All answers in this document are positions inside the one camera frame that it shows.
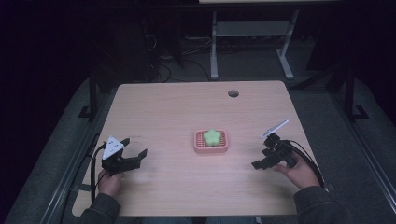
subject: dark background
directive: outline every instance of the dark background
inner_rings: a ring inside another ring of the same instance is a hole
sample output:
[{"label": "dark background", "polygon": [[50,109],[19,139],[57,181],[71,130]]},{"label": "dark background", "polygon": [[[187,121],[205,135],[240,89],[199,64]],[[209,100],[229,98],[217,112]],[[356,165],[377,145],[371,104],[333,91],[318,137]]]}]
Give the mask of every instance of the dark background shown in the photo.
[{"label": "dark background", "polygon": [[[93,1],[81,2],[89,6]],[[232,19],[240,14],[224,15]],[[395,15],[390,1],[306,8],[293,35],[317,39],[308,69],[324,70],[350,55],[348,66],[371,88],[393,123]],[[75,10],[72,1],[0,1],[0,221],[6,218],[70,98],[92,71],[102,74],[102,91],[121,82],[150,82],[154,78],[149,66],[155,64],[157,55],[145,51],[143,18],[146,29],[158,37],[159,46],[176,57],[184,34],[210,34],[210,11],[119,14]]]}]

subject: wooden table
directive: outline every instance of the wooden table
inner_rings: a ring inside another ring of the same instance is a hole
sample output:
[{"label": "wooden table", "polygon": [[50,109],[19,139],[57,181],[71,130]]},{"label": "wooden table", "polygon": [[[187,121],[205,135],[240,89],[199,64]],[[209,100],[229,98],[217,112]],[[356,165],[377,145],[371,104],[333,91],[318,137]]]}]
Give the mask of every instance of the wooden table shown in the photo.
[{"label": "wooden table", "polygon": [[[230,97],[229,91],[238,91],[239,96]],[[110,135],[119,140],[129,137],[123,157],[134,157],[145,148],[148,156],[139,170],[125,173],[117,198],[120,215],[295,214],[292,196],[298,189],[282,174],[251,165],[264,158],[259,136],[284,119],[290,122],[276,134],[297,141],[313,157],[280,81],[121,85],[98,146]],[[226,130],[228,151],[197,154],[193,137],[201,129]],[[101,169],[99,160],[96,173]],[[83,183],[90,184],[89,170]],[[90,193],[80,190],[73,214],[80,216],[90,204]]]}]

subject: hole in table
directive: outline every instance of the hole in table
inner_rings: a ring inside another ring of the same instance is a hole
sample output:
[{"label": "hole in table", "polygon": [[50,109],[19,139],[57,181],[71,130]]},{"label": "hole in table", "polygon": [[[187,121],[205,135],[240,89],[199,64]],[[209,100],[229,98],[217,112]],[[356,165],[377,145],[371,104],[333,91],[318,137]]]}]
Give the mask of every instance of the hole in table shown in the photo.
[{"label": "hole in table", "polygon": [[235,90],[228,91],[228,95],[230,97],[235,98],[235,97],[237,97],[239,95],[239,91],[235,91]]}]

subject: human hand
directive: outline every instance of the human hand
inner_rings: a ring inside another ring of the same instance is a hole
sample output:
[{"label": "human hand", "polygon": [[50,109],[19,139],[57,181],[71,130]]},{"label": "human hand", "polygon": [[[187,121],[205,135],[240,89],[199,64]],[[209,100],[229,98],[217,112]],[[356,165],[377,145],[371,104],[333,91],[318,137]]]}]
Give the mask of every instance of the human hand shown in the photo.
[{"label": "human hand", "polygon": [[120,182],[125,177],[125,173],[118,173],[110,176],[106,170],[102,170],[99,175],[99,193],[104,193],[110,197],[115,197],[120,190]]},{"label": "human hand", "polygon": [[293,158],[297,161],[293,168],[277,164],[272,169],[284,174],[299,189],[320,186],[317,176],[306,161],[295,152]]}]

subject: black sleeve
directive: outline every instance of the black sleeve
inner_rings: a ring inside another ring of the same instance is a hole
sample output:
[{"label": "black sleeve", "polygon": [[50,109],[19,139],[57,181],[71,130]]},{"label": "black sleeve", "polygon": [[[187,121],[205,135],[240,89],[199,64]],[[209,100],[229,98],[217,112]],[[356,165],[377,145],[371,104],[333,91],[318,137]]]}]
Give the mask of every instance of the black sleeve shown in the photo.
[{"label": "black sleeve", "polygon": [[98,194],[90,208],[82,213],[78,224],[112,224],[116,222],[119,211],[120,205],[115,199],[106,194]]},{"label": "black sleeve", "polygon": [[294,194],[300,224],[344,224],[350,222],[350,215],[343,205],[332,199],[321,187],[302,189]]}]

